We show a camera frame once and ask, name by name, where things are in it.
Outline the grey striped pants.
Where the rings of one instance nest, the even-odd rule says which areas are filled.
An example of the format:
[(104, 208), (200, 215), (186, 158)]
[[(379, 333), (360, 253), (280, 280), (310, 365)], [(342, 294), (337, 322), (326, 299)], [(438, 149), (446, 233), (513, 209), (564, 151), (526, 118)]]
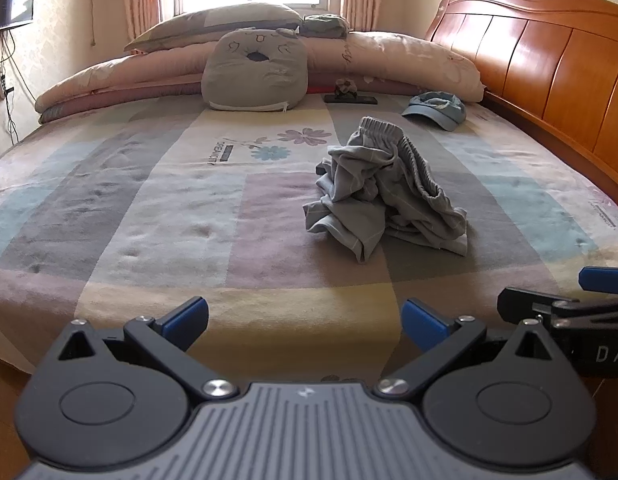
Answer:
[(315, 167), (321, 196), (303, 205), (308, 232), (330, 234), (359, 263), (385, 235), (468, 253), (466, 211), (451, 204), (402, 128), (364, 117), (347, 143), (327, 154)]

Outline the blue baseball cap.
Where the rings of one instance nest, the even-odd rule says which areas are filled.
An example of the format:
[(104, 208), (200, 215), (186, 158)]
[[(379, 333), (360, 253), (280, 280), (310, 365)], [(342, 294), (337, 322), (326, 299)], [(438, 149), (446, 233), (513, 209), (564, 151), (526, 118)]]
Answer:
[(410, 99), (403, 117), (424, 117), (446, 131), (453, 131), (466, 120), (466, 107), (453, 93), (426, 91)]

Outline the wooden headboard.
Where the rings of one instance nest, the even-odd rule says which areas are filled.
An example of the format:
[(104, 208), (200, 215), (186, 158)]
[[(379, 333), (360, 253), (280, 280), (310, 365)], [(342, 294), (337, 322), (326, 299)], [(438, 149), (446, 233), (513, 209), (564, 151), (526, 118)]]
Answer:
[(473, 61), (484, 106), (618, 205), (618, 4), (441, 0), (426, 38)]

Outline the black phone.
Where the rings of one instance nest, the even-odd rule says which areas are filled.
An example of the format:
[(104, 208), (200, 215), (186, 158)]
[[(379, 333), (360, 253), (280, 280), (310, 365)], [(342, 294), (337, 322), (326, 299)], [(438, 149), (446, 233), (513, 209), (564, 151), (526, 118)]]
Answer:
[(360, 105), (377, 105), (375, 96), (359, 96), (359, 94), (336, 94), (330, 93), (323, 96), (323, 102), (327, 104), (360, 104)]

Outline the red object under quilt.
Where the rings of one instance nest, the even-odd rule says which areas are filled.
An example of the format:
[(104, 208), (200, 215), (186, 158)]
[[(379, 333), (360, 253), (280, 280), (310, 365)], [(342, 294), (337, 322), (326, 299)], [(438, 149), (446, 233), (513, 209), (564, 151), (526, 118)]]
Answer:
[(307, 89), (308, 94), (324, 94), (324, 93), (334, 93), (334, 87), (328, 86), (309, 86)]

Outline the pink folded quilt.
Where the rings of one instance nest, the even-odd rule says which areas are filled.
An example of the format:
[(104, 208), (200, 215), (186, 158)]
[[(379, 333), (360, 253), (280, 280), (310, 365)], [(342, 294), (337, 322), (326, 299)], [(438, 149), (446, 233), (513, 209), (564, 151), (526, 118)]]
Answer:
[[(344, 39), (300, 39), (308, 52), (309, 86), (335, 87), (350, 79), (359, 90), (408, 94), (446, 91), (480, 102), (480, 71), (459, 53), (394, 32), (352, 32)], [(39, 122), (126, 102), (201, 92), (207, 58), (216, 44), (114, 58), (80, 70), (42, 93), (34, 103)]]

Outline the grey cat face cushion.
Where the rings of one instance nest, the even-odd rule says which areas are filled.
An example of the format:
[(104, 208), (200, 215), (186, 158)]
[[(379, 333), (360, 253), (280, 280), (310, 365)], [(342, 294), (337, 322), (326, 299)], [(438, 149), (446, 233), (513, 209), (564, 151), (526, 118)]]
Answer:
[(228, 32), (207, 58), (202, 96), (214, 110), (279, 112), (308, 90), (308, 53), (289, 29)]

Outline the green folded garment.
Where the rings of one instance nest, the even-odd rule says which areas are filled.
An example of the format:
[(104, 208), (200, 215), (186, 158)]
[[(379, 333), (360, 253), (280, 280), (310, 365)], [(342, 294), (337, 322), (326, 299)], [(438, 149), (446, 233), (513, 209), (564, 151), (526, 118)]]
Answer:
[(303, 17), (299, 34), (303, 37), (343, 39), (350, 32), (346, 18), (337, 14), (310, 14)]

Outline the grey patterned pillow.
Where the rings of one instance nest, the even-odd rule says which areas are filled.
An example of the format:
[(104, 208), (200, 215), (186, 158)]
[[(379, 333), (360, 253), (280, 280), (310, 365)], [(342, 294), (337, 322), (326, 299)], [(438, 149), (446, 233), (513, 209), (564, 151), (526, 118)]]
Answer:
[(246, 2), (180, 14), (160, 22), (124, 47), (126, 52), (154, 52), (217, 41), (241, 28), (296, 29), (303, 18), (284, 4)]

